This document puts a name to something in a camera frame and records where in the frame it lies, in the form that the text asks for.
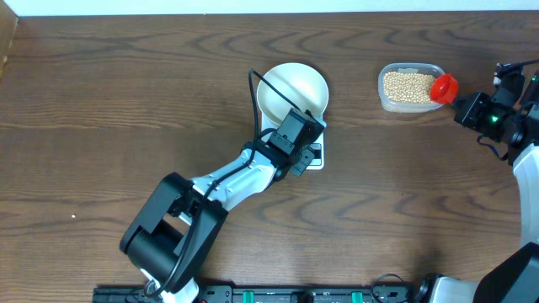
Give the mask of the red measuring scoop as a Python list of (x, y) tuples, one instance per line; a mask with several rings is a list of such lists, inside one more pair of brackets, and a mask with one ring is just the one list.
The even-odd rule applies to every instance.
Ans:
[(451, 74), (437, 77), (430, 88), (430, 99), (438, 104), (451, 104), (459, 91), (459, 83)]

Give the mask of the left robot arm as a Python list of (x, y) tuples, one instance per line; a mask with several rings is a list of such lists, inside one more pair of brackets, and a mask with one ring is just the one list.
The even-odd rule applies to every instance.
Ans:
[(148, 279), (143, 295), (161, 302), (194, 301), (195, 275), (229, 212), (287, 173), (301, 176), (325, 127), (310, 111), (291, 109), (278, 128), (257, 132), (237, 159), (215, 172), (163, 178), (120, 240), (120, 250)]

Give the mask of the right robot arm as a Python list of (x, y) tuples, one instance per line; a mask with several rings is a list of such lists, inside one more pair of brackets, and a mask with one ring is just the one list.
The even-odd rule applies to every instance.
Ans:
[(455, 122), (484, 138), (507, 145), (499, 156), (512, 168), (520, 195), (520, 248), (480, 281), (432, 274), (424, 279), (416, 302), (538, 301), (538, 75), (527, 87), (523, 64), (497, 65), (494, 94), (455, 99)]

